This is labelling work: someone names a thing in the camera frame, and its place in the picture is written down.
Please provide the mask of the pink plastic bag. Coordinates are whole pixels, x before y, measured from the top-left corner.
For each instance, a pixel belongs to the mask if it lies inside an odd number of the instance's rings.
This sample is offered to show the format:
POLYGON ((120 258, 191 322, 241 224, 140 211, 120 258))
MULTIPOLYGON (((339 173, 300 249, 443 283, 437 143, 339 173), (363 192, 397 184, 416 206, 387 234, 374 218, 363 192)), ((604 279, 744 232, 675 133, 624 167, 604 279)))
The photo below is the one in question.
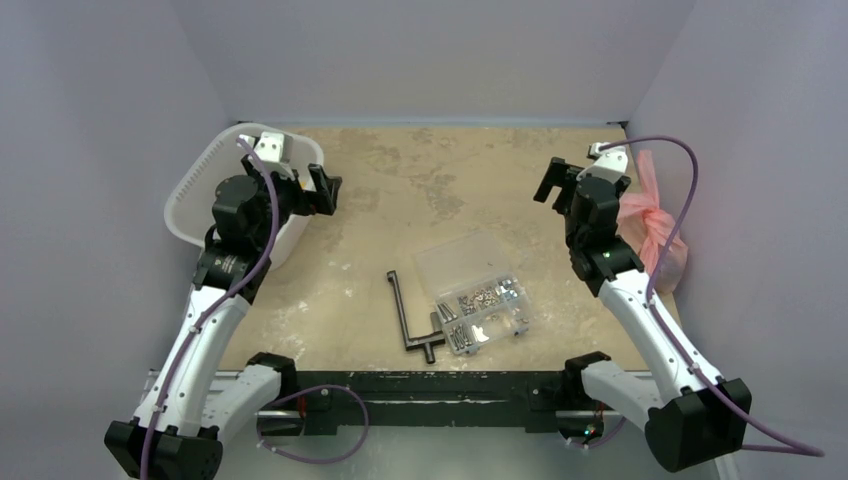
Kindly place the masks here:
POLYGON ((648 274, 658 272, 655 289, 671 294, 683 277, 688 246, 676 234, 663 260, 660 253, 669 239, 675 219, 660 206, 659 187, 650 151, 636 158, 641 191, 624 193, 620 199, 618 232, 638 254, 648 274))

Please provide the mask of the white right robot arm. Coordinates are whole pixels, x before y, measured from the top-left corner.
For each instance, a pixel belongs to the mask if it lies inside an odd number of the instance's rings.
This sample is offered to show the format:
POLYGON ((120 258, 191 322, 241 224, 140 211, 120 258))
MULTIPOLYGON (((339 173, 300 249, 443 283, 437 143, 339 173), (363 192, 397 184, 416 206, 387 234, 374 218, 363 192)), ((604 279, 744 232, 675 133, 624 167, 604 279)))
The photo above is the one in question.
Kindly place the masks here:
POLYGON ((576 407, 596 401, 618 411, 642 430, 659 465, 678 472, 741 449, 741 416, 752 394, 698 354, 618 235, 619 200, 629 184, 622 172, 608 180, 554 157, 534 195, 543 203, 559 188, 552 208, 565 219, 572 269, 623 326, 652 374, 650 382, 640 380, 591 352, 565 362, 556 394, 576 407))

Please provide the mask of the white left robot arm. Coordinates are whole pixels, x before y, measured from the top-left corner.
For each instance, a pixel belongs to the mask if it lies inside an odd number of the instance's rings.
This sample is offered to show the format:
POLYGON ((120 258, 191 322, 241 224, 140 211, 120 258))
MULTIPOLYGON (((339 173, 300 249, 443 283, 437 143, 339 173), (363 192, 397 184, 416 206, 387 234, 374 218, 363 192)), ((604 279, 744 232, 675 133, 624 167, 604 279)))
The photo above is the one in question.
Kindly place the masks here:
POLYGON ((213 224, 192 280, 183 324, 161 373, 129 421, 112 422, 104 444, 136 479, 211 479, 230 435, 270 405, 302 410, 293 359, 250 358, 235 384, 209 395, 220 360, 270 267, 280 229, 294 215, 334 214, 343 180, 307 168, 313 187, 268 165, 241 160, 243 173, 220 181, 213 224))

